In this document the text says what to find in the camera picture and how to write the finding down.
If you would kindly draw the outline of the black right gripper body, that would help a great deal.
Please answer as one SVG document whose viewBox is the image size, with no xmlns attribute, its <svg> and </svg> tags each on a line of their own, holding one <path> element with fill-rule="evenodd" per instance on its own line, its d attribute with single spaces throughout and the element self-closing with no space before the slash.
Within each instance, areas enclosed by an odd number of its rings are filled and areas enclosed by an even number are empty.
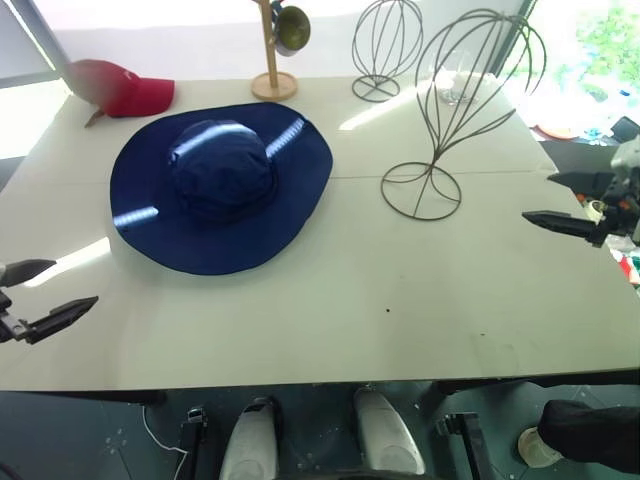
<svg viewBox="0 0 640 480">
<path fill-rule="evenodd" d="M 592 196 L 603 205 L 603 217 L 590 238 L 601 247 L 608 235 L 629 237 L 639 245 L 639 172 L 631 171 L 623 178 L 612 172 L 593 174 Z"/>
</svg>

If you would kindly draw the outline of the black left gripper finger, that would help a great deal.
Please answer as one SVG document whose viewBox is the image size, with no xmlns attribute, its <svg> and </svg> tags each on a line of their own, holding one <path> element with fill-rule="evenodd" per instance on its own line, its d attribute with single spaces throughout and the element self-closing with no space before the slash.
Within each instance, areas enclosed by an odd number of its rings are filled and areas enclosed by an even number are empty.
<svg viewBox="0 0 640 480">
<path fill-rule="evenodd" d="M 23 284 L 56 264 L 55 260 L 28 259 L 3 266 L 3 286 Z"/>
<path fill-rule="evenodd" d="M 28 326 L 25 341 L 33 345 L 70 327 L 85 315 L 98 300 L 98 296 L 93 296 L 76 299 L 56 307 L 46 317 Z"/>
</svg>

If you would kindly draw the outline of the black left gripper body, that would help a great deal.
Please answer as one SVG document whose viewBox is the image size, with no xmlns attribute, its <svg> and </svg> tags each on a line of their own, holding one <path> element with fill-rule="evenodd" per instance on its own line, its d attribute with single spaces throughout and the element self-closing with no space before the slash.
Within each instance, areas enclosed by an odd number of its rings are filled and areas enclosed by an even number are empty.
<svg viewBox="0 0 640 480">
<path fill-rule="evenodd" d="M 29 333 L 27 322 L 9 312 L 9 307 L 12 305 L 12 301 L 7 295 L 1 292 L 0 298 L 0 342 L 5 343 L 10 340 L 23 340 Z"/>
</svg>

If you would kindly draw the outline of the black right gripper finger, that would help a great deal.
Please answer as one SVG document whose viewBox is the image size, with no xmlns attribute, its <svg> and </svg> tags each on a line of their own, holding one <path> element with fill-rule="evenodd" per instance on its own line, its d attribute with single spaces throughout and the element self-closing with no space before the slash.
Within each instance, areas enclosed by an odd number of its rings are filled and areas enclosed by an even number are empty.
<svg viewBox="0 0 640 480">
<path fill-rule="evenodd" d="M 549 231 L 579 237 L 593 246 L 601 245 L 601 234 L 592 220 L 574 218 L 563 212 L 539 210 L 521 213 L 530 223 Z"/>
<path fill-rule="evenodd" d="M 558 172 L 547 177 L 549 181 L 571 189 L 575 194 L 603 195 L 613 180 L 610 172 Z"/>
</svg>

